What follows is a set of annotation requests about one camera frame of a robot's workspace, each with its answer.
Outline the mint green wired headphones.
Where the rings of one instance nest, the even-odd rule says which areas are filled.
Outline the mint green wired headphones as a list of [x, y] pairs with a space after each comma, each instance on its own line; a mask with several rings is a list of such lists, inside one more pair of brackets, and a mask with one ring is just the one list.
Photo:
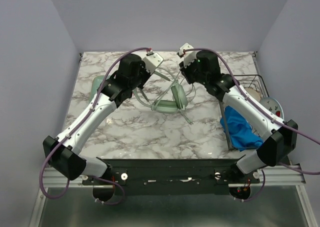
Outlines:
[[171, 76], [170, 79], [158, 71], [154, 72], [154, 74], [158, 77], [169, 81], [169, 87], [163, 93], [161, 93], [153, 102], [151, 102], [151, 100], [146, 96], [141, 88], [137, 87], [133, 90], [135, 98], [140, 104], [150, 108], [151, 111], [161, 114], [180, 113], [187, 121], [187, 123], [192, 125], [193, 122], [187, 117], [184, 111], [189, 104], [188, 95], [191, 94], [192, 91], [194, 91], [194, 96], [191, 100], [196, 97], [197, 91], [194, 84], [191, 85], [191, 90], [186, 93], [182, 86], [182, 82], [185, 80], [185, 78], [183, 78], [181, 82], [179, 82], [178, 80], [180, 72], [178, 72], [177, 75], [174, 75], [169, 70], [164, 69], [163, 67], [159, 67], [159, 69], [167, 72]]

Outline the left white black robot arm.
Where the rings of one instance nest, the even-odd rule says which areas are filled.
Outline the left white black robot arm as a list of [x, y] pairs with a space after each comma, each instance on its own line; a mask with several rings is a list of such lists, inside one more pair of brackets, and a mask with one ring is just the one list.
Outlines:
[[85, 158], [80, 152], [85, 143], [111, 113], [125, 100], [130, 99], [133, 90], [142, 87], [155, 70], [148, 57], [130, 53], [119, 61], [118, 70], [100, 84], [90, 104], [78, 118], [56, 137], [47, 136], [43, 149], [49, 165], [68, 180], [81, 175], [93, 176], [101, 185], [111, 178], [108, 165], [99, 158]]

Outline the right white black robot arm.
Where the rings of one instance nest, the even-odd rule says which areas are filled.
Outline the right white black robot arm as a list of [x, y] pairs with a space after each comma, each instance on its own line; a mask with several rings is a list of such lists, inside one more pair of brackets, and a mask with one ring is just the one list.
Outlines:
[[285, 121], [263, 107], [239, 84], [233, 73], [221, 73], [224, 59], [210, 49], [183, 47], [177, 53], [183, 59], [180, 71], [189, 84], [199, 83], [220, 102], [235, 109], [257, 130], [263, 144], [238, 159], [230, 168], [230, 178], [241, 183], [248, 174], [265, 166], [274, 167], [296, 147], [298, 125]]

